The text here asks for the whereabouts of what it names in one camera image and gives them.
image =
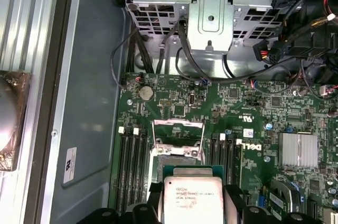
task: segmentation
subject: capacitor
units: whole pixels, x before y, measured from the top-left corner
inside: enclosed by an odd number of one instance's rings
[[[333,199],[333,200],[332,200],[332,205],[333,205],[334,207],[337,207],[337,208],[338,208],[338,199]]]
[[[264,126],[264,129],[265,130],[272,130],[274,126],[271,124],[271,123],[267,123],[265,126]]]
[[[335,188],[329,188],[328,189],[328,193],[329,194],[336,194],[337,193],[337,190]]]
[[[327,116],[328,116],[328,117],[338,117],[338,110],[337,110],[337,107],[331,108],[331,109],[327,112]]]

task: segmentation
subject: integrated circuit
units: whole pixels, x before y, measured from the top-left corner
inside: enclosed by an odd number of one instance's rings
[[[310,190],[319,191],[320,182],[318,180],[310,180]]]
[[[229,98],[238,98],[238,90],[235,88],[230,88]]]
[[[281,99],[280,97],[272,97],[271,98],[271,105],[273,107],[280,107]]]

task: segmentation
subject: white label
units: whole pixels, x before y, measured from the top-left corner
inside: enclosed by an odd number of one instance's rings
[[[272,209],[272,212],[273,212],[273,216],[275,216],[278,220],[281,220],[281,216],[279,215],[278,212],[274,211],[273,209]]]
[[[254,137],[254,129],[243,129],[243,137],[244,138],[253,138]]]
[[[67,183],[74,179],[76,149],[73,147],[67,150],[67,156],[65,158],[63,183]]]
[[[238,116],[238,118],[243,119],[243,122],[252,123],[254,117],[252,116]]]
[[[284,208],[284,203],[282,200],[280,200],[279,198],[277,198],[275,195],[273,195],[270,192],[270,199],[272,200],[273,203],[275,203],[276,205],[278,205],[280,208]]]
[[[261,151],[262,150],[262,145],[261,144],[248,144],[248,143],[243,143],[243,140],[238,138],[236,139],[236,145],[242,145],[243,149],[249,149],[249,150],[257,150]]]

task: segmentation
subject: metal bracket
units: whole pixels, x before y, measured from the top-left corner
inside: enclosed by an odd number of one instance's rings
[[[228,0],[197,0],[189,6],[187,38],[192,51],[225,54],[233,34],[234,6]]]
[[[204,136],[205,125],[203,123],[190,122],[188,120],[183,120],[183,119],[154,120],[152,122],[153,139],[154,139],[154,147],[153,148],[155,148],[155,149],[159,148],[159,144],[156,142],[155,125],[175,125],[175,124],[181,124],[181,125],[186,126],[186,127],[196,127],[196,128],[202,129],[202,136],[201,136],[201,140],[200,140],[200,145],[198,147],[198,151],[199,151],[199,153],[201,153],[202,150],[203,150],[203,136]]]

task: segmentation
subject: ram slot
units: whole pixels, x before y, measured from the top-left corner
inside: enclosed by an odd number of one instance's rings
[[[120,162],[118,168],[118,177],[117,177],[117,191],[116,191],[116,209],[118,212],[122,212],[122,202],[123,202],[123,190],[124,190],[124,167],[128,159],[126,159],[126,146],[129,138],[126,135],[121,136],[121,146],[120,146]]]
[[[234,141],[228,140],[226,141],[226,174],[227,174],[227,179],[226,182],[227,184],[233,184],[233,168],[234,168]]]
[[[135,155],[133,156],[133,163],[132,163],[132,194],[130,196],[132,202],[131,204],[134,204],[137,202],[137,191],[138,191],[138,183],[139,178],[137,176],[137,170],[138,170],[138,159],[139,159],[139,149],[140,149],[140,137],[135,137],[135,140],[133,142],[133,150]]]
[[[140,147],[141,153],[140,153],[140,175],[139,175],[139,191],[138,191],[138,202],[144,202],[145,201],[145,191],[144,191],[144,180],[145,180],[145,169],[146,169],[146,160],[147,155],[149,154],[147,151],[147,138],[142,137],[141,140],[141,147]]]
[[[223,182],[225,183],[227,181],[227,142],[226,141],[220,141],[220,162],[218,165],[223,166]]]

